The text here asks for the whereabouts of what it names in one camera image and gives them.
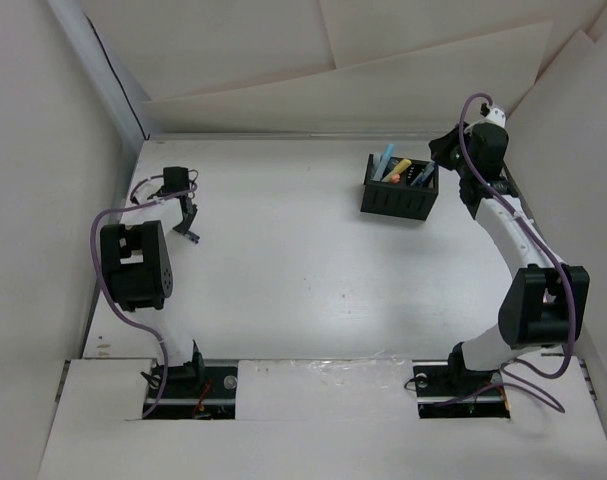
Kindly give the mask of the light blue gel pen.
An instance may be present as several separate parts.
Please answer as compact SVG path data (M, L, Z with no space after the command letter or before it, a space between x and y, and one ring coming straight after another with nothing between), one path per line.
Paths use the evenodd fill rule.
M426 166L426 168L423 171L423 180L421 185L423 187L428 187L432 177L434 176L434 174L438 171L438 164L436 162L431 162L429 165Z

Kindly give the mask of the yellow cap highlighter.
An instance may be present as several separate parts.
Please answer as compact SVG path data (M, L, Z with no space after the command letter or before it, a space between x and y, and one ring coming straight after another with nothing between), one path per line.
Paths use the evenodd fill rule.
M401 175L403 172L405 172L410 166L412 165L412 161L404 158L401 159L397 165L392 169L392 171L390 172L391 176L394 175Z

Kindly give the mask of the blue cap highlighter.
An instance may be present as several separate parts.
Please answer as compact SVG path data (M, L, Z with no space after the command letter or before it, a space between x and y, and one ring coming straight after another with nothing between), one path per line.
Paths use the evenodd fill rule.
M390 174L392 169L397 165L398 161L393 157L394 151L395 145L388 144L383 153L381 154L382 159L376 174L372 175L373 181L384 182L383 178Z

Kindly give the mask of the black slotted organizer container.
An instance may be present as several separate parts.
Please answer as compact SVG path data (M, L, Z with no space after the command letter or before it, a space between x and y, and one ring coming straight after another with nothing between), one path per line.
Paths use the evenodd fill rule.
M360 211L377 215L425 221L439 194L439 171L434 168L423 182L414 183L429 162L412 160L399 183L375 181L374 154L368 157Z

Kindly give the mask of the green cap highlighter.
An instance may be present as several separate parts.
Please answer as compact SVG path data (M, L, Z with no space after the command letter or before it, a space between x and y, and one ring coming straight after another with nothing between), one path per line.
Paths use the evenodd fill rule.
M372 175L376 174L376 172L378 170L378 167L379 167L379 164L381 162L381 159L382 159L382 155L381 154L375 155L372 158Z

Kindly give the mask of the purple gel pen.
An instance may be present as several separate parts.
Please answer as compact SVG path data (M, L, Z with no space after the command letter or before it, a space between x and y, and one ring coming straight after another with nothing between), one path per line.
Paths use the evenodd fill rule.
M200 237L199 237L198 235L196 235L196 234L191 233L191 232L187 232L187 233L185 234L185 237L186 237L186 238L187 238L187 239L188 239L190 242L192 242L192 243L194 243L194 244L198 244L198 243L199 243L199 241L200 241Z

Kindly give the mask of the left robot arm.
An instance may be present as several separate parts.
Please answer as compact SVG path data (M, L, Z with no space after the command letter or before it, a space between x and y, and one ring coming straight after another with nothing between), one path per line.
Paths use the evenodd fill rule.
M90 227L90 255L108 307L156 343L156 366L143 377L158 394L172 386L191 397L206 384L196 341L164 313L174 288L166 234L199 241L190 230L197 215L197 177L195 170L166 167L136 184L128 205L98 213Z

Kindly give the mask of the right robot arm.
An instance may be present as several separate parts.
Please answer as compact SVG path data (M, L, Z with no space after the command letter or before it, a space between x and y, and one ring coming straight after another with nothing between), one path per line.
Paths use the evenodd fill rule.
M460 122L429 144L432 160L459 175L462 202L512 276L496 325L455 345L448 357L445 381L459 394L526 352L563 346L571 354L587 303L587 270L569 265L545 243L504 174L508 140L496 124Z

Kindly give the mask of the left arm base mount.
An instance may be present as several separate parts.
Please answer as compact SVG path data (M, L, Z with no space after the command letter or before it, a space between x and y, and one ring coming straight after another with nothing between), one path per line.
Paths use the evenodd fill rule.
M234 420L238 362L205 360L196 344L190 361L168 369L157 404L163 367L154 365L141 376L147 383L142 415L147 420Z

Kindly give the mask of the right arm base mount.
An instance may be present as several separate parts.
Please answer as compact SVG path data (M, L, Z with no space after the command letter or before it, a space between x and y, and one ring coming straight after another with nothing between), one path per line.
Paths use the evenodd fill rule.
M509 419L498 370L472 371L457 344L446 360L413 360L404 389L416 395L420 419Z

